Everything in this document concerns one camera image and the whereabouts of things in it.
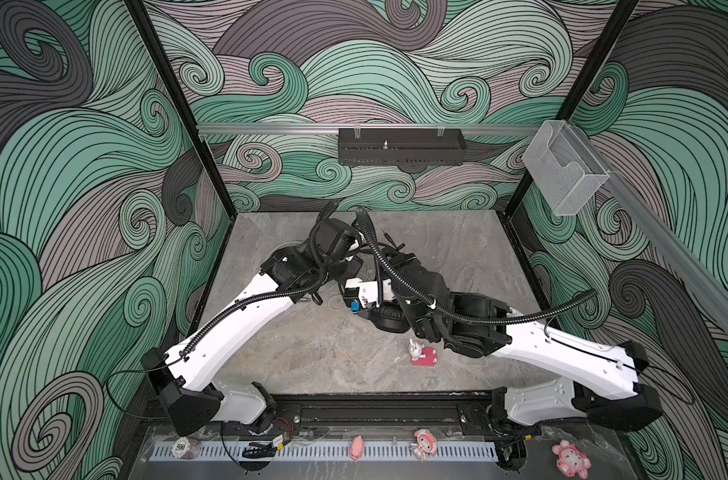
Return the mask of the black blue headphones with cable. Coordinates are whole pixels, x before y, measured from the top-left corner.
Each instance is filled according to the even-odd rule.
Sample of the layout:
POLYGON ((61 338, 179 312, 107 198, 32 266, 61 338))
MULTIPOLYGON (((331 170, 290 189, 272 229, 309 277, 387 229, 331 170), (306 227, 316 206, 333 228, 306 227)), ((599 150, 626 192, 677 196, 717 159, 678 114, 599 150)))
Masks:
MULTIPOLYGON (((422 265, 422 263, 416 258, 413 253, 400 253, 397 248, 388 244, 380 244, 380 247, 381 251, 389 260, 391 265, 401 273, 404 273, 407 268, 418 267, 422 265)), ((365 244, 362 247, 361 253, 371 255, 373 257, 373 280, 378 283, 379 294, 382 294, 383 281, 391 280, 391 276, 387 272, 383 271, 381 265, 378 263, 377 258, 375 257, 368 244, 365 244)), ((363 313, 360 313, 360 316, 362 318, 368 319, 379 330, 398 334, 412 331, 418 339, 425 339, 425 332, 422 330, 421 326, 415 320, 409 320, 407 318, 401 308, 401 305, 396 299, 393 302, 386 302, 384 305, 375 307, 373 309, 364 310, 363 313)))

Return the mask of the mint green headphones with cable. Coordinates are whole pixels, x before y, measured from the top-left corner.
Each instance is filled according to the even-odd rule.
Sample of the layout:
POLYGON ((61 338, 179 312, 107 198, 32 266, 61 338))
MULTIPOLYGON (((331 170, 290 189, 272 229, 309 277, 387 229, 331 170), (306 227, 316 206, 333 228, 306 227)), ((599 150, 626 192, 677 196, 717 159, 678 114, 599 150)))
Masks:
POLYGON ((303 299, 317 305, 328 302, 333 311, 340 311, 345 305, 345 282, 356 278, 364 265, 359 250, 357 241, 348 245, 342 254, 318 247, 318 262, 307 240, 289 242, 269 255, 261 264, 260 273, 267 274, 277 284, 277 292, 289 291, 294 303, 303 299))

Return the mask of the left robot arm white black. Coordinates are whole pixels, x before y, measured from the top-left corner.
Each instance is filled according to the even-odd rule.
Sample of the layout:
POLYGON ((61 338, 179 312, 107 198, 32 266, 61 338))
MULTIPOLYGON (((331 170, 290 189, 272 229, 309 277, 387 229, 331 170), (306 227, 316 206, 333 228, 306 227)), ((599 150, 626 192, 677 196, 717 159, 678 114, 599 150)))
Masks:
POLYGON ((322 304, 321 287, 358 273, 359 234, 333 218, 336 208, 334 201, 325 205, 304 242, 275 250, 234 301, 195 333, 142 356, 142 371, 178 435, 211 422, 239 423, 256 434, 271 428, 276 402, 267 390, 258 382, 229 386, 218 373, 269 321, 305 297, 322 304))

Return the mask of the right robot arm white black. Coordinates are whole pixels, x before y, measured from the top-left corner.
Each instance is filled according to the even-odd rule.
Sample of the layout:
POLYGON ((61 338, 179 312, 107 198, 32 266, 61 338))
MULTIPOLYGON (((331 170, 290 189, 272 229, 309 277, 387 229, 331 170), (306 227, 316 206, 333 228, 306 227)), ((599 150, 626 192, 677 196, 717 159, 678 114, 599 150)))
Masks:
POLYGON ((494 356, 554 374, 554 379, 539 385, 499 389, 502 398, 494 419, 533 426, 584 418, 629 432, 661 417, 659 392, 640 379, 650 366, 641 344, 604 345, 550 326, 550 320, 594 299, 596 291, 523 314, 485 295, 451 291, 441 274, 425 268, 414 255, 381 244, 364 208, 357 208, 353 226, 364 251, 374 259, 375 279, 347 281, 344 299, 354 313, 380 330, 413 332, 411 355, 416 362, 432 359, 419 344, 426 341, 468 358, 494 356))

